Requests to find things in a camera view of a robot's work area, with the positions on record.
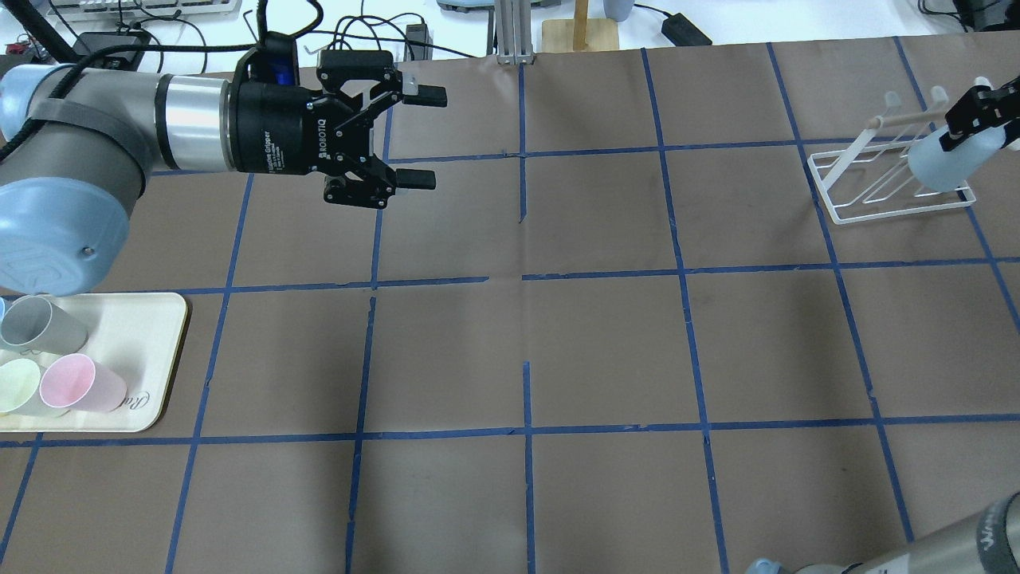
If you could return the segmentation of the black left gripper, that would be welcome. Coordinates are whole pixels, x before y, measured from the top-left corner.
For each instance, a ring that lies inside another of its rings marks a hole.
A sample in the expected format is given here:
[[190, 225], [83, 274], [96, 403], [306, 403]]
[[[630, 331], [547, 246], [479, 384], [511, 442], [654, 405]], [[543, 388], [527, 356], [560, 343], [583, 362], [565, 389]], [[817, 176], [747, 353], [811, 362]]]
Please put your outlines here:
[[[436, 189], [434, 171], [394, 171], [375, 155], [375, 121], [398, 103], [398, 70], [380, 50], [325, 49], [320, 88], [276, 86], [249, 77], [246, 53], [230, 86], [230, 153], [241, 173], [324, 175], [324, 200], [382, 210], [394, 189]], [[447, 88], [403, 76], [401, 101], [447, 108]]]

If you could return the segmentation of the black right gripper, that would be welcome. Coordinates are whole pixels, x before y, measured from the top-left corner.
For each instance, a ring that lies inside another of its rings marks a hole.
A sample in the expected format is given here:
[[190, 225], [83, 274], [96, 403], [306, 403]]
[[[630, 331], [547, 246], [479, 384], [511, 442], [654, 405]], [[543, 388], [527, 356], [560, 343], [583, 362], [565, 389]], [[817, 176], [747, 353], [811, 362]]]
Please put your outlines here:
[[991, 128], [1004, 131], [1002, 148], [1018, 149], [1019, 77], [1016, 76], [998, 88], [976, 85], [947, 110], [946, 128], [941, 131], [939, 145], [944, 152], [952, 152], [969, 136]]

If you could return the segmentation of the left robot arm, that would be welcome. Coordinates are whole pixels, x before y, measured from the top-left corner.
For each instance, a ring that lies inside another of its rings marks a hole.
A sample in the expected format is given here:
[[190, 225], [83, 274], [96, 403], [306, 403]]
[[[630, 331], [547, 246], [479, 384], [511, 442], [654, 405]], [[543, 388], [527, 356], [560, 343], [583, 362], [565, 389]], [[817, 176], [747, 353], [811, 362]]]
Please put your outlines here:
[[325, 49], [318, 88], [296, 45], [262, 41], [232, 79], [18, 65], [2, 76], [1, 279], [21, 294], [98, 286], [130, 234], [154, 171], [324, 176], [335, 206], [382, 210], [432, 171], [387, 166], [375, 121], [398, 103], [444, 108], [447, 91], [380, 50]]

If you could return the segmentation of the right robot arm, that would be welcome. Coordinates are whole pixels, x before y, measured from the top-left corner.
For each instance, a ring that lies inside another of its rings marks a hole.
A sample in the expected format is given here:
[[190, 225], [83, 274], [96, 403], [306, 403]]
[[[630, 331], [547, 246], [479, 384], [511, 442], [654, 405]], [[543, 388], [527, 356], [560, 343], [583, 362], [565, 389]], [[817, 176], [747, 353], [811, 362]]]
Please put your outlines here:
[[[896, 92], [848, 148], [809, 157], [834, 224], [972, 206], [968, 178], [994, 154], [1018, 149], [1018, 81], [986, 77], [955, 103], [940, 86], [926, 112], [902, 113]], [[805, 573], [1016, 573], [1018, 495], [998, 499], [896, 551], [857, 564], [807, 564]]]

